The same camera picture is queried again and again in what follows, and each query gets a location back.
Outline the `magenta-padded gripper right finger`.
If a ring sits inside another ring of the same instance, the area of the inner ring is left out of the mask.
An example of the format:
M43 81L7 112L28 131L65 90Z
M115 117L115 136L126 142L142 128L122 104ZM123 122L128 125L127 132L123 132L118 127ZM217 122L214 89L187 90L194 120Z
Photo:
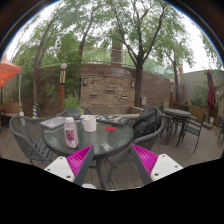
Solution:
M155 153L140 146L131 145L131 156L144 185L150 184L182 169L182 166L167 154Z

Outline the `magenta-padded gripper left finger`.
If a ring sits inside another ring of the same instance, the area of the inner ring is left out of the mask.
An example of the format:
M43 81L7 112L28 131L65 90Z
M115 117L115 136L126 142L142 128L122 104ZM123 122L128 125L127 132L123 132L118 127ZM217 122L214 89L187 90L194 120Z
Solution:
M85 176L93 156L94 147L90 145L68 157L59 156L45 168L45 171L48 171L78 186L83 186Z

